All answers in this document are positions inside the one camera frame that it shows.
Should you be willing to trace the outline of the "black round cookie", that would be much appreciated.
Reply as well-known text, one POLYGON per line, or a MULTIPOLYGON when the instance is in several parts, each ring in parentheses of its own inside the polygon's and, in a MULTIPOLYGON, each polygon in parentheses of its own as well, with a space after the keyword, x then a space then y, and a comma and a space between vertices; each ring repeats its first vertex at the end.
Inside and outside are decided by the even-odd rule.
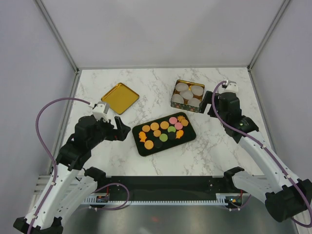
POLYGON ((162 145, 163 145, 163 142, 160 141, 160 140, 156 140, 154 142, 154 147, 157 148, 157 149, 160 149, 162 147, 162 145))
POLYGON ((169 133, 168 133, 168 139, 169 139, 169 140, 174 140, 174 139, 176 139, 176 133, 175 133, 175 132, 169 132, 169 133))

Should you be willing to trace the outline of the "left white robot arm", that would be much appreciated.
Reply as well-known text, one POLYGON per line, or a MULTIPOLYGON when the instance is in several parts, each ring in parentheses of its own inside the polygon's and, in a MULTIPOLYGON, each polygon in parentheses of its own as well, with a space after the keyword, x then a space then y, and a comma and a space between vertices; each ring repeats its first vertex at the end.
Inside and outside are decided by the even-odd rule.
POLYGON ((15 220, 13 226, 23 234, 60 234, 65 221, 81 202, 93 192, 105 190, 105 172, 91 167, 79 185, 66 195, 71 182, 91 157, 91 151, 103 141, 124 141, 131 128, 120 117, 115 117, 116 125, 93 115, 81 117, 75 125, 65 145, 59 150, 57 168, 50 177, 43 194, 25 217, 15 220))

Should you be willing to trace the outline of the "orange bitten round cookie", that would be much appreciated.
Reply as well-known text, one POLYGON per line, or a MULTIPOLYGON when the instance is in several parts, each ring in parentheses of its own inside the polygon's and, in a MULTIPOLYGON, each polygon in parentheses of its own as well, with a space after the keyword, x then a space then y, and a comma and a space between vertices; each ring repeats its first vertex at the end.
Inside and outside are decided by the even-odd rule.
POLYGON ((155 131, 153 132, 153 135, 154 135, 155 137, 160 137, 161 131, 160 131, 159 129, 157 129, 157 130, 155 130, 155 131))

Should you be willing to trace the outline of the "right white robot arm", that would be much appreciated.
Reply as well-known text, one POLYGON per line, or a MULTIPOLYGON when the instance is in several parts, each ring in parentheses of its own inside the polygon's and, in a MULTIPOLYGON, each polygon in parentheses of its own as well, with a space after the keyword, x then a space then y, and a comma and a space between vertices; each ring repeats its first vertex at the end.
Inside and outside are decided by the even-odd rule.
POLYGON ((236 94, 207 91, 200 104, 200 111, 203 112, 208 104, 211 105, 208 115, 219 119, 226 134, 252 157, 266 178, 260 180, 243 168, 234 167, 224 172, 224 189, 231 193, 237 189, 249 193, 263 202, 271 217, 278 222, 304 211, 310 212, 311 181, 301 180, 267 146, 259 127, 251 118, 242 114, 236 94))

